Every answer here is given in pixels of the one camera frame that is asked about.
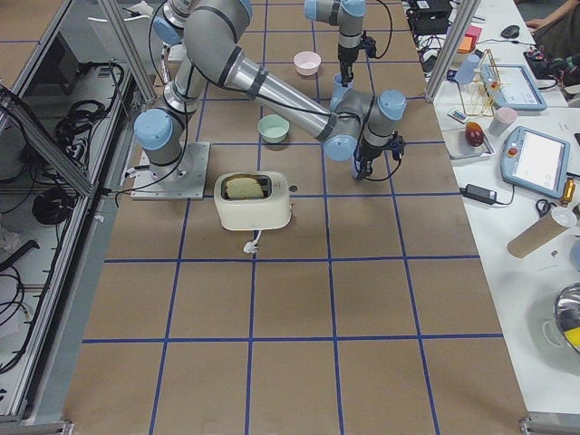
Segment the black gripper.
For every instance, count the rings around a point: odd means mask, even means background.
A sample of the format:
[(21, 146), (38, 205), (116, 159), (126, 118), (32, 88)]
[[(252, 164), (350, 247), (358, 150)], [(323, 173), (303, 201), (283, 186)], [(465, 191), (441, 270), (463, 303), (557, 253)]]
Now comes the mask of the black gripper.
[(361, 172), (364, 172), (364, 177), (370, 178), (373, 173), (372, 163), (382, 155), (383, 151), (384, 145), (375, 146), (362, 138), (353, 154), (353, 177), (361, 180)]
[(341, 85), (346, 87), (346, 83), (353, 81), (353, 64), (357, 61), (361, 45), (358, 43), (353, 47), (344, 47), (338, 44), (338, 60), (340, 63)]

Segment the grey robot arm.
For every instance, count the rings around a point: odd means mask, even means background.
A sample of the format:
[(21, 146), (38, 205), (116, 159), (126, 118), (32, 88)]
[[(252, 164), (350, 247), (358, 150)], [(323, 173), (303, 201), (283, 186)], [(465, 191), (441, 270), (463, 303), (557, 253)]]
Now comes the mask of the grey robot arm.
[(353, 81), (353, 64), (357, 61), (363, 37), (364, 0), (305, 0), (304, 17), (338, 28), (337, 56), (341, 85)]
[(353, 64), (366, 48), (363, 1), (307, 1), (306, 18), (337, 28), (341, 88), (325, 108), (247, 57), (239, 41), (253, 16), (248, 1), (168, 1), (153, 20), (165, 43), (181, 43), (185, 57), (158, 105), (143, 112), (134, 133), (159, 177), (182, 170), (179, 142), (198, 108), (206, 84), (245, 95), (279, 114), (322, 143), (325, 155), (351, 161), (353, 177), (371, 179), (372, 163), (385, 151), (401, 161), (405, 141), (397, 124), (407, 100), (396, 90), (370, 95), (351, 88)]

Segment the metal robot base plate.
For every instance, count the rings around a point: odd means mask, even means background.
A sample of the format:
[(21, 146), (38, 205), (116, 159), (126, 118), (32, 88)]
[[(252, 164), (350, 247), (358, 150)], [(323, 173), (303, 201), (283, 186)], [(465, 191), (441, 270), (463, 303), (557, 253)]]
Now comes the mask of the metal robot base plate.
[(172, 171), (175, 164), (166, 168), (150, 165), (143, 151), (140, 165), (147, 168), (136, 172), (130, 195), (137, 200), (203, 199), (209, 153), (208, 141), (189, 142), (185, 156)]

